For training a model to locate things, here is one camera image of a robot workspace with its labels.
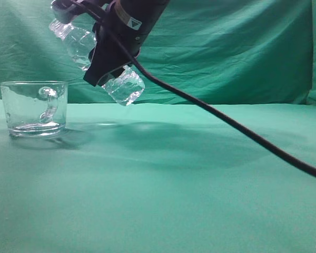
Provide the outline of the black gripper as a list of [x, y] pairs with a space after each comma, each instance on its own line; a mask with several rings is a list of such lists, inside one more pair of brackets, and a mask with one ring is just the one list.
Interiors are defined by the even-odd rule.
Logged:
[[[98, 7], [107, 7], [103, 24], [133, 56], [137, 57], [142, 44], [166, 9], [169, 1], [94, 1]], [[90, 66], [83, 80], [92, 86], [102, 86], [110, 78], [117, 78], [120, 69], [130, 63], [129, 57], [113, 41], [103, 27], [94, 25], [98, 34], [89, 53]]]

